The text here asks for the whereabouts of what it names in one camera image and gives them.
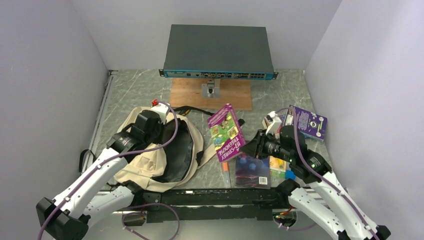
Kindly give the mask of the purple treehouse book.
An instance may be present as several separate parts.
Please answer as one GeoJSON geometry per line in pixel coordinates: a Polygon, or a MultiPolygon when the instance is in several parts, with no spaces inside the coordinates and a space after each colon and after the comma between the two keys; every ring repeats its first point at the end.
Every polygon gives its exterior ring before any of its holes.
{"type": "Polygon", "coordinates": [[[241,153],[246,140],[232,104],[225,104],[208,118],[207,124],[219,162],[226,162],[241,153]]]}

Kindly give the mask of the beige canvas backpack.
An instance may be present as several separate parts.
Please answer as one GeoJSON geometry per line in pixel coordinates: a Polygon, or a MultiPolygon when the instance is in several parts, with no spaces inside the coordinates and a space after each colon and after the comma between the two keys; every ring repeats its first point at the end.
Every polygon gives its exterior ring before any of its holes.
{"type": "MultiPolygon", "coordinates": [[[[117,132],[133,122],[135,114],[148,108],[134,108],[117,132]]],[[[133,181],[143,190],[163,193],[188,182],[199,168],[217,156],[214,145],[204,148],[200,131],[181,114],[168,114],[163,140],[172,141],[159,150],[136,156],[111,179],[120,185],[133,181]]]]}

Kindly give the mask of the purple boxed book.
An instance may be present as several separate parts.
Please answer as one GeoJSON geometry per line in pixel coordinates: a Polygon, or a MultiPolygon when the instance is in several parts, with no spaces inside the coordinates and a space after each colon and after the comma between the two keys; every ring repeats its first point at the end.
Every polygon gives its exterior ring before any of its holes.
{"type": "Polygon", "coordinates": [[[325,140],[328,119],[325,116],[302,109],[297,106],[289,105],[282,125],[293,126],[296,118],[297,129],[306,138],[314,139],[320,142],[325,140]]]}

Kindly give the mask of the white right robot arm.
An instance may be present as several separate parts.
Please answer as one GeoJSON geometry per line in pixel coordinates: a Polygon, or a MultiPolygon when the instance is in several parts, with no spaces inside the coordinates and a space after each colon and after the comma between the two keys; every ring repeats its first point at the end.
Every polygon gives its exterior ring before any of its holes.
{"type": "Polygon", "coordinates": [[[260,129],[241,148],[258,159],[275,157],[286,161],[294,175],[313,189],[320,203],[293,179],[275,187],[275,201],[282,207],[301,210],[334,240],[386,240],[391,231],[371,220],[341,186],[332,167],[319,153],[308,148],[305,136],[294,126],[283,126],[279,138],[260,129]]]}

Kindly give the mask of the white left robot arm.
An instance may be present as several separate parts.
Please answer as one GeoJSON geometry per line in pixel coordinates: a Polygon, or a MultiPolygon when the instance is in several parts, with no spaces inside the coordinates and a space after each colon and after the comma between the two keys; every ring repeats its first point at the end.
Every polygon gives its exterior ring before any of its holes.
{"type": "Polygon", "coordinates": [[[172,140],[163,140],[168,114],[175,111],[160,103],[134,115],[133,122],[115,133],[99,157],[82,175],[53,199],[42,198],[36,205],[40,223],[37,239],[48,233],[55,240],[81,240],[101,219],[122,209],[139,209],[143,189],[130,181],[103,196],[98,192],[136,156],[160,150],[172,140]]]}

